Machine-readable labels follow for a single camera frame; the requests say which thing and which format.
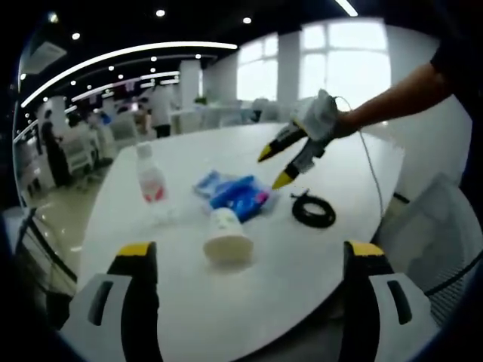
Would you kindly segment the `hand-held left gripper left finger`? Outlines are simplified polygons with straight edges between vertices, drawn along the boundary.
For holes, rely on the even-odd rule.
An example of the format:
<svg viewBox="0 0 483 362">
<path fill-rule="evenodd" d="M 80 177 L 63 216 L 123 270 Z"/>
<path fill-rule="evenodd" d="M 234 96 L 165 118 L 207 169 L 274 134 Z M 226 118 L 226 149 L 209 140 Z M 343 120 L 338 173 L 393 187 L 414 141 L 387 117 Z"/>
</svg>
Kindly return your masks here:
<svg viewBox="0 0 483 362">
<path fill-rule="evenodd" d="M 154 242 L 120 249 L 69 304 L 60 334 L 83 361 L 161 361 Z"/>
</svg>

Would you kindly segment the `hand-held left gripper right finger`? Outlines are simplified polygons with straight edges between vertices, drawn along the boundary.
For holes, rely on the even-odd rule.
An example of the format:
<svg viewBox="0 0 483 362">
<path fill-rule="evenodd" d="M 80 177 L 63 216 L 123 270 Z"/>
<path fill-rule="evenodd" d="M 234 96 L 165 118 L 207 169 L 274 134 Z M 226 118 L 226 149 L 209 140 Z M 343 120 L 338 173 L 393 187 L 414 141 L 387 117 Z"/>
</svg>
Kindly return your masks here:
<svg viewBox="0 0 483 362">
<path fill-rule="evenodd" d="M 371 243 L 344 243 L 340 361 L 412 361 L 439 332 L 429 298 Z"/>
</svg>

